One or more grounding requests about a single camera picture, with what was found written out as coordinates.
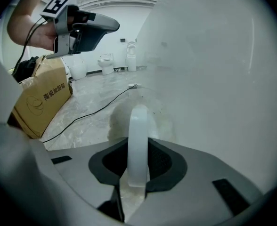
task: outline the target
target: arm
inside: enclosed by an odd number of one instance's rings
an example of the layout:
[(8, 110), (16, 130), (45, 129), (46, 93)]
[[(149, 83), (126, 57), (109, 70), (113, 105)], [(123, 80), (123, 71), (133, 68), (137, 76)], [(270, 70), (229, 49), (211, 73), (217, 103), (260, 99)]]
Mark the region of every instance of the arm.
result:
[[(41, 0), (20, 0), (8, 22), (7, 31), (13, 42), (24, 45), (29, 30), (34, 25), (31, 15)], [(56, 30), (53, 23), (40, 26), (29, 41), (30, 46), (53, 50)]]

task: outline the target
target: cardboard box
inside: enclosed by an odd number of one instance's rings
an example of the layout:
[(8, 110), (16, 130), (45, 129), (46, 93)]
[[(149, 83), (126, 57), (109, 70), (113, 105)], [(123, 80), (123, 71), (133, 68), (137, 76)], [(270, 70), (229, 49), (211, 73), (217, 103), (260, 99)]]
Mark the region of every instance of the cardboard box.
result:
[(23, 92), (12, 116), (28, 136), (41, 138), (50, 121), (73, 93), (62, 60), (40, 57), (32, 76), (19, 84)]

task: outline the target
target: toilet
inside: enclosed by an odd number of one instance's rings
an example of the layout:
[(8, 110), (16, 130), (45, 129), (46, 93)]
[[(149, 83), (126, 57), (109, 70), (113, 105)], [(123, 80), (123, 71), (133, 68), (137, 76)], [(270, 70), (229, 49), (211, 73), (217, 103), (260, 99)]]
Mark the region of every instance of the toilet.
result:
[(102, 74), (107, 75), (114, 71), (114, 55), (101, 55), (98, 59), (98, 65), (102, 68)]
[(136, 72), (135, 42), (127, 44), (126, 66), (129, 72)]

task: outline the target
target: black cable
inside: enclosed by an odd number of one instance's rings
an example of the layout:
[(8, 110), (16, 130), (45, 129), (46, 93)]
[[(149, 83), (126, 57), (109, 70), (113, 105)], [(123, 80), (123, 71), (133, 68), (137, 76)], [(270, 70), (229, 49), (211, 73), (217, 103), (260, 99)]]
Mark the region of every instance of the black cable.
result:
[(58, 135), (54, 136), (53, 138), (51, 138), (51, 139), (49, 139), (49, 140), (43, 141), (43, 143), (46, 143), (46, 142), (48, 142), (48, 141), (51, 141), (52, 139), (55, 139), (56, 137), (60, 136), (60, 135), (61, 135), (71, 124), (73, 124), (76, 120), (82, 119), (82, 118), (84, 118), (84, 117), (86, 117), (86, 116), (94, 115), (94, 114), (98, 113), (99, 111), (105, 109), (105, 108), (106, 108), (107, 106), (109, 106), (115, 99), (117, 99), (117, 97), (114, 98), (112, 101), (110, 101), (110, 102), (109, 102), (107, 105), (105, 105), (103, 108), (97, 110), (96, 112), (91, 113), (91, 114), (88, 114), (88, 115), (81, 116), (81, 117), (79, 117), (79, 118), (77, 118), (77, 119), (74, 119), (74, 120), (73, 120), (67, 127), (65, 127), (65, 128), (63, 129), (63, 131), (61, 131)]
[(37, 22), (31, 27), (31, 29), (29, 30), (29, 33), (27, 34), (27, 37), (26, 37), (26, 39), (25, 39), (24, 49), (22, 50), (22, 54), (21, 54), (20, 58), (18, 59), (16, 65), (15, 65), (13, 74), (14, 74), (14, 72), (16, 72), (17, 69), (18, 69), (18, 66), (19, 66), (19, 64), (20, 64), (20, 61), (21, 61), (22, 57), (24, 56), (25, 48), (26, 48), (27, 44), (29, 43), (29, 41), (30, 41), (30, 39), (31, 39), (31, 37), (32, 37), (32, 35), (33, 35), (33, 33), (36, 31), (37, 28), (39, 28), (41, 25), (43, 25), (43, 23), (46, 22), (46, 21), (42, 22), (41, 24), (39, 24), (39, 25), (32, 31), (33, 27), (34, 27), (41, 19), (42, 19), (42, 17), (41, 17), (40, 19), (38, 19), (38, 21), (37, 21)]

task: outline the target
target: white toilet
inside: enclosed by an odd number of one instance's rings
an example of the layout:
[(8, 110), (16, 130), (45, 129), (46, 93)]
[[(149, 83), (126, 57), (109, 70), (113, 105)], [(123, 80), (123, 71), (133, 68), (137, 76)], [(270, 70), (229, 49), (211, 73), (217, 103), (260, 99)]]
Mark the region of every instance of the white toilet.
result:
[(135, 57), (135, 42), (129, 42), (127, 44), (127, 56), (126, 56), (126, 66), (128, 71), (136, 72), (136, 57)]
[(103, 75), (112, 73), (114, 71), (114, 55), (101, 55), (100, 59), (98, 59), (98, 65), (102, 68)]

